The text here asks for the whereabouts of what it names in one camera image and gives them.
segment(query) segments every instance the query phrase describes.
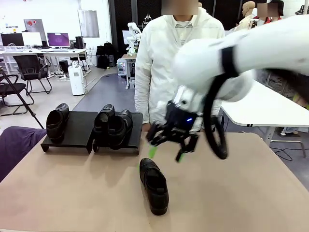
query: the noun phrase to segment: purple cloth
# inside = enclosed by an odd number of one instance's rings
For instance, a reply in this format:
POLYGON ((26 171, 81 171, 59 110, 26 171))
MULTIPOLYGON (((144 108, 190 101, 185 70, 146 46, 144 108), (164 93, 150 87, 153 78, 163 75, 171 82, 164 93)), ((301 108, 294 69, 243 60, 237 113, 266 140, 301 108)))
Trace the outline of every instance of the purple cloth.
POLYGON ((46 135, 45 129, 9 127, 0 135, 0 182, 46 135))

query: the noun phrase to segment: white jacket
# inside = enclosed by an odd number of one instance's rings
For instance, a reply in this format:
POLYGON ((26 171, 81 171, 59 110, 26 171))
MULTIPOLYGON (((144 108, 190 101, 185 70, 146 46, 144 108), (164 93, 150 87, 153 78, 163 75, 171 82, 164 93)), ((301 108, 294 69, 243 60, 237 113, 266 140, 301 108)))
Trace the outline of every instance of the white jacket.
MULTIPOLYGON (((186 42, 225 35, 222 23, 201 7, 191 23, 193 29, 186 42)), ((137 112, 143 113, 143 123, 164 124, 166 105, 178 88, 177 79, 170 75, 173 58, 181 48, 176 24, 172 15, 164 15, 149 22, 142 33, 135 65, 135 107, 137 112)), ((215 103, 214 114, 218 114, 220 105, 215 103)), ((200 118, 195 130, 199 130, 201 124, 200 118)))

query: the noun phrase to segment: white air purifier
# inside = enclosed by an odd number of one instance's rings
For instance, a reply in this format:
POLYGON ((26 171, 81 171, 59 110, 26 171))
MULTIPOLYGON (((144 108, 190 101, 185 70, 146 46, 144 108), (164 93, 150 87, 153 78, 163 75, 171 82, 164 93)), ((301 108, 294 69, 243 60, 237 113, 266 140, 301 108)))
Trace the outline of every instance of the white air purifier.
POLYGON ((76 64, 69 66, 69 77, 71 82, 72 94, 84 95, 85 86, 82 67, 76 64))

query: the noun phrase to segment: white table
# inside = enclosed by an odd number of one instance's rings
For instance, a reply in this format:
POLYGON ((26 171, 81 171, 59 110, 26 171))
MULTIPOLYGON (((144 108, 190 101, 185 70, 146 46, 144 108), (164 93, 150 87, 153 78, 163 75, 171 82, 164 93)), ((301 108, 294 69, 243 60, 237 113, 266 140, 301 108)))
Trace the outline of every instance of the white table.
POLYGON ((154 216, 139 156, 50 148, 38 143, 0 183, 0 231, 308 232, 309 192, 255 134, 228 133, 218 159, 203 135, 177 164, 176 143, 154 161, 167 179, 169 208, 154 216))
POLYGON ((7 63, 9 61, 6 60, 6 57, 24 56, 24 55, 43 55, 44 56, 44 61, 45 61, 46 64, 47 64, 46 57, 55 57, 56 58, 56 65, 57 65, 58 70, 59 70, 59 65, 58 65, 57 57, 77 57, 78 61, 80 61, 79 60, 79 55, 80 54, 85 54, 85 56, 86 56, 86 65, 87 65, 87 72, 85 73, 85 75, 87 75, 88 73, 91 72, 89 70, 89 67, 88 67, 88 59, 87 59, 87 53, 86 53, 86 51, 88 49, 89 48, 87 48, 87 49, 86 48, 85 49, 69 49, 68 52, 60 52, 60 51, 55 51, 53 49, 42 49, 42 50, 39 50, 39 49, 33 48, 33 49, 28 49, 28 50, 25 50, 25 51, 22 51, 22 52, 1 52, 1 54, 4 57, 4 63, 5 63, 5 66, 7 68, 8 68, 7 63))
POLYGON ((130 88, 130 82, 131 82, 131 65, 135 64, 136 61, 136 54, 133 56, 128 56, 127 54, 124 54, 121 59, 123 59, 126 63, 126 89, 130 88))
POLYGON ((221 108, 231 121, 246 127, 267 127, 263 140, 271 142, 276 127, 309 127, 309 111, 281 94, 254 82, 238 102, 223 102, 221 108))

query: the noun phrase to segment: person's hand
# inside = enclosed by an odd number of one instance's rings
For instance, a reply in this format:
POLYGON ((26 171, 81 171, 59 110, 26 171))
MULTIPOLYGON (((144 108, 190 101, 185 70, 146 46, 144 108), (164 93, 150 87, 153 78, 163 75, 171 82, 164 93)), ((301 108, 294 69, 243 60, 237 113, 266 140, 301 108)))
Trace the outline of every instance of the person's hand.
POLYGON ((143 128, 142 128, 142 131, 145 131, 145 132, 148 132, 150 130, 150 123, 145 123, 143 124, 143 128))

